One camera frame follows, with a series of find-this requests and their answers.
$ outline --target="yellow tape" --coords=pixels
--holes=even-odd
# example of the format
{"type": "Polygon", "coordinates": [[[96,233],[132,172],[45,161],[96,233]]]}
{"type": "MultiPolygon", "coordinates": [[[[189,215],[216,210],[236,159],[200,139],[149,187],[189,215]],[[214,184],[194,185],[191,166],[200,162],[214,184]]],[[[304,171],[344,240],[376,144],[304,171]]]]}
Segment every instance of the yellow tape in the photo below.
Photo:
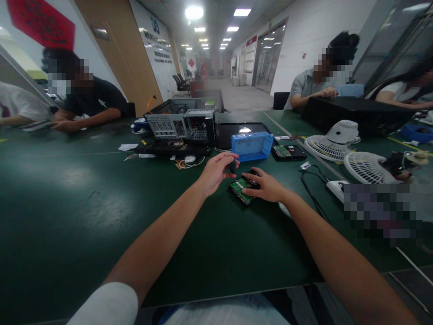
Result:
{"type": "Polygon", "coordinates": [[[432,157],[433,157],[433,153],[429,153],[428,151],[421,150],[421,149],[419,149],[419,148],[417,148],[417,147],[411,146],[410,144],[405,144],[405,143],[403,143],[403,142],[401,142],[401,141],[399,141],[399,140],[396,140],[396,139],[394,139],[394,138],[391,138],[391,137],[388,137],[388,139],[389,139],[389,140],[392,140],[392,141],[395,141],[395,142],[397,142],[397,143],[399,143],[399,144],[402,144],[402,145],[404,145],[404,146],[406,146],[406,147],[412,148],[412,149],[414,149],[414,150],[416,150],[416,151],[424,151],[424,152],[426,152],[429,156],[432,156],[432,157]]]}

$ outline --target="person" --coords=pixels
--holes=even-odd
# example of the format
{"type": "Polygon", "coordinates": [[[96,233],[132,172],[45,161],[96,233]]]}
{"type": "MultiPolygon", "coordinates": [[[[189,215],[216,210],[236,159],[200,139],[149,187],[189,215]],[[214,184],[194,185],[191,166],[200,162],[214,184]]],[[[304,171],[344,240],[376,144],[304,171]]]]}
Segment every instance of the person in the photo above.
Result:
{"type": "Polygon", "coordinates": [[[429,109],[433,108],[433,101],[422,102],[422,98],[432,93],[433,57],[414,65],[408,72],[383,82],[369,98],[410,109],[429,109]]]}
{"type": "Polygon", "coordinates": [[[27,125],[51,119],[50,106],[18,86],[0,81],[0,125],[27,125]]]}
{"type": "Polygon", "coordinates": [[[329,43],[319,64],[297,75],[292,83],[285,110],[305,107],[311,97],[335,97],[336,82],[330,81],[333,72],[347,65],[355,57],[359,36],[341,32],[329,43]]]}
{"type": "Polygon", "coordinates": [[[117,120],[127,113],[126,99],[110,82],[87,72],[84,61],[71,50],[45,48],[42,70],[53,74],[57,80],[70,82],[70,93],[66,95],[64,107],[54,115],[52,129],[76,132],[82,128],[117,120]],[[76,116],[88,118],[73,121],[76,116]]]}
{"type": "MultiPolygon", "coordinates": [[[[131,244],[102,286],[68,324],[133,324],[144,298],[174,255],[206,198],[215,193],[224,179],[236,178],[224,171],[238,158],[234,153],[220,153],[211,158],[197,181],[131,244]]],[[[284,204],[323,278],[356,324],[419,324],[382,275],[339,232],[299,195],[284,188],[262,169],[253,167],[253,170],[259,176],[243,175],[261,187],[259,190],[244,188],[242,192],[284,204]]],[[[288,323],[265,298],[251,301],[240,296],[185,304],[164,324],[288,323]]]]}

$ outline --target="blue plastic basket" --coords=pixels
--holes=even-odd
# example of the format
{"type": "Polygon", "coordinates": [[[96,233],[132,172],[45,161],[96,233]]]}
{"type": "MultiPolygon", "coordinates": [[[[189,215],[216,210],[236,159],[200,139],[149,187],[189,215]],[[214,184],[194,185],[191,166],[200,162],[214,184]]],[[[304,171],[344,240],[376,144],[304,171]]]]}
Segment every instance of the blue plastic basket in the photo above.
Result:
{"type": "Polygon", "coordinates": [[[239,161],[266,159],[271,153],[274,135],[256,132],[231,136],[231,151],[239,155],[239,161]]]}
{"type": "Polygon", "coordinates": [[[419,143],[428,143],[433,141],[433,130],[422,125],[405,125],[401,129],[400,133],[407,137],[410,141],[415,140],[419,143]],[[427,129],[429,133],[417,132],[419,129],[427,129]]]}

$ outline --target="black hair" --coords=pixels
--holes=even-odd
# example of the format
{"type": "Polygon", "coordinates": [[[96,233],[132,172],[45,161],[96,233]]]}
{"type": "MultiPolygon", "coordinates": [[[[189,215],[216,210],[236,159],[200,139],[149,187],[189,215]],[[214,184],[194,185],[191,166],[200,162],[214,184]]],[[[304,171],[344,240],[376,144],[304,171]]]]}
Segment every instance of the black hair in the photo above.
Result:
{"type": "Polygon", "coordinates": [[[71,50],[60,47],[46,47],[42,51],[42,71],[65,74],[67,80],[74,79],[79,71],[80,58],[71,50]]]}
{"type": "MultiPolygon", "coordinates": [[[[423,60],[422,62],[420,62],[418,64],[413,65],[409,69],[409,71],[382,82],[379,85],[379,87],[376,88],[374,93],[370,96],[370,99],[376,100],[376,97],[380,93],[380,91],[390,84],[393,84],[393,83],[396,83],[399,81],[403,81],[406,83],[411,82],[411,81],[415,81],[415,80],[421,78],[426,72],[428,72],[430,70],[433,70],[433,56],[423,60]]],[[[410,98],[410,100],[416,101],[420,97],[422,97],[428,93],[431,93],[432,91],[433,91],[433,84],[423,86],[423,87],[421,87],[420,91],[418,91],[418,93],[416,95],[414,95],[412,98],[410,98]]],[[[371,92],[371,89],[365,93],[365,96],[367,94],[369,94],[370,92],[371,92]]]]}
{"type": "Polygon", "coordinates": [[[341,32],[328,45],[327,59],[331,65],[341,66],[350,64],[358,50],[359,35],[341,32]]]}

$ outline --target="black t-shirt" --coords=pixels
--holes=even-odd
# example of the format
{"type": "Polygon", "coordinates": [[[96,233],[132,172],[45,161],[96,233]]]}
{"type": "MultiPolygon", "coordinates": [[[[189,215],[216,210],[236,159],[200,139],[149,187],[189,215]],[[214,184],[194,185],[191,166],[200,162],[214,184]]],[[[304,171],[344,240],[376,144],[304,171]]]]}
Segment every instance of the black t-shirt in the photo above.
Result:
{"type": "Polygon", "coordinates": [[[127,114],[126,99],[112,83],[93,77],[93,88],[89,93],[66,95],[63,109],[82,116],[94,116],[108,108],[117,108],[122,115],[127,114]]]}

